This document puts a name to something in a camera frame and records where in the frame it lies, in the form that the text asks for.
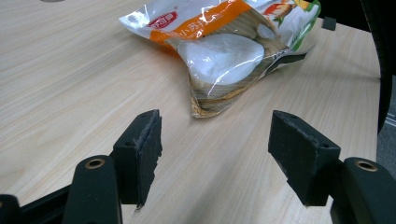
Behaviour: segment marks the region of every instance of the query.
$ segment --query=food package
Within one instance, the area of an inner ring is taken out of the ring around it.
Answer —
[[[297,52],[318,1],[153,0],[120,18],[131,32],[178,52],[189,67],[191,114],[216,116]]]

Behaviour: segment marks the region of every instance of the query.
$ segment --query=wooden table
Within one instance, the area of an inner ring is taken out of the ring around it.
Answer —
[[[163,116],[163,155],[146,206],[124,223],[330,223],[304,207],[267,152],[274,109],[375,160],[379,67],[369,33],[315,28],[302,63],[260,80],[212,119],[190,114],[187,67],[118,17],[143,0],[0,2],[0,193],[21,205],[71,183],[85,158],[108,155],[140,113]]]

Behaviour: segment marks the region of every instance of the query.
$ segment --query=black chair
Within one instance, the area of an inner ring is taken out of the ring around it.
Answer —
[[[379,133],[389,111],[392,92],[392,76],[396,75],[396,14],[386,0],[319,0],[322,5],[320,17],[332,17],[338,22],[373,35],[380,66],[380,99],[378,108]]]

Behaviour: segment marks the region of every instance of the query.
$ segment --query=wood grain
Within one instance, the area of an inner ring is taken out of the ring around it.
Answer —
[[[379,67],[369,33],[315,28],[309,57],[276,70],[212,119],[190,115],[187,68],[118,17],[147,1],[0,2],[0,193],[22,205],[70,184],[83,159],[112,150],[158,108],[163,155],[147,204],[124,223],[331,223],[306,208],[267,152],[272,111],[295,114],[375,159]]]

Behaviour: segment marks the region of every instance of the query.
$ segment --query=snack bag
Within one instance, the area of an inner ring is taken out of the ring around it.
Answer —
[[[178,52],[189,67],[192,115],[216,116],[297,53],[319,13],[302,0],[152,2],[120,18],[130,31]]]

